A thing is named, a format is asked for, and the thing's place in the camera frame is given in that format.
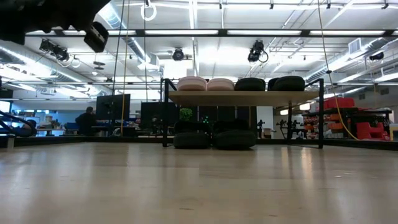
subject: person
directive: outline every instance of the person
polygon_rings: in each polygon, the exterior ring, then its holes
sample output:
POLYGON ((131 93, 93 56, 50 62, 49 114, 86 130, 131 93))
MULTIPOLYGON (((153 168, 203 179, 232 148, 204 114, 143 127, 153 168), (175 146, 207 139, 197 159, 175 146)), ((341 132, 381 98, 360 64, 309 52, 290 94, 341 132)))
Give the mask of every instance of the person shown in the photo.
POLYGON ((97 124, 97 120, 95 119, 93 110, 93 107, 89 106, 86 109, 86 113, 81 114, 75 119, 77 125, 79 125, 79 134, 85 136, 95 135, 96 131, 93 129, 93 126, 97 124))

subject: black cable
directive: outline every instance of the black cable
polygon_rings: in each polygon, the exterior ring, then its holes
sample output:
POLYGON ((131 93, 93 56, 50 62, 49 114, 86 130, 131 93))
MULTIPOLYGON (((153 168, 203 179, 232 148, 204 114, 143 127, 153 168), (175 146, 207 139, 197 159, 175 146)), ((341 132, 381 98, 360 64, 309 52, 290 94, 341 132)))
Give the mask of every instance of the black cable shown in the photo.
POLYGON ((261 63, 266 63, 266 62, 268 62, 268 60, 269 60, 269 56, 268 56, 268 54, 267 54, 267 52, 266 52, 265 50, 263 50, 262 52, 267 56, 267 60, 262 61, 262 60, 259 59, 259 62, 261 62, 261 63))

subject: security camera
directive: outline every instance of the security camera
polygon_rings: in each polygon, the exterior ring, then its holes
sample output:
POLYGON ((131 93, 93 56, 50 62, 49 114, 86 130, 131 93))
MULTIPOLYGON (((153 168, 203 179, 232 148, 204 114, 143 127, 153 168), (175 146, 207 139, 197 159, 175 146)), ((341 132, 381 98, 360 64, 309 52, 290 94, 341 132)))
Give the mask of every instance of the security camera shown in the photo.
POLYGON ((173 53, 173 60, 181 61, 183 59, 184 59, 184 53, 182 52, 182 49, 175 49, 173 53))

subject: computer screen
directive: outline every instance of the computer screen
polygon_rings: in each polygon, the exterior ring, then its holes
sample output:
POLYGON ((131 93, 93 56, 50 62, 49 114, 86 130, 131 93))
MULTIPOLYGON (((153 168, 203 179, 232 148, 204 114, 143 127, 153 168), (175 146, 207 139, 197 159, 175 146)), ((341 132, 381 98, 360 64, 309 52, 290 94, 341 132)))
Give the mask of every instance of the computer screen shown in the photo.
MULTIPOLYGON (((96 104, 96 119, 122 118, 123 95, 99 96, 96 104)), ((130 115, 130 94, 124 95, 123 119, 129 119, 130 115)))

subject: red object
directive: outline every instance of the red object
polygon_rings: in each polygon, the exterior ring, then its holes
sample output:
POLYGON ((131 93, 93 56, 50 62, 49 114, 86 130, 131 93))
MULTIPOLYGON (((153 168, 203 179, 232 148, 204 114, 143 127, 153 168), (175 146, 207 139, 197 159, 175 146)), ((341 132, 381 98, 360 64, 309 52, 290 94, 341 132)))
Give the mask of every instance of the red object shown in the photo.
MULTIPOLYGON (((355 102, 353 98, 337 98, 339 108, 353 108, 355 102)), ((337 108, 335 98, 329 98, 323 103, 324 110, 337 108)))
POLYGON ((375 128, 372 128, 369 122, 356 123, 356 130, 358 139, 390 140, 390 136, 384 130, 382 123, 378 123, 375 128))

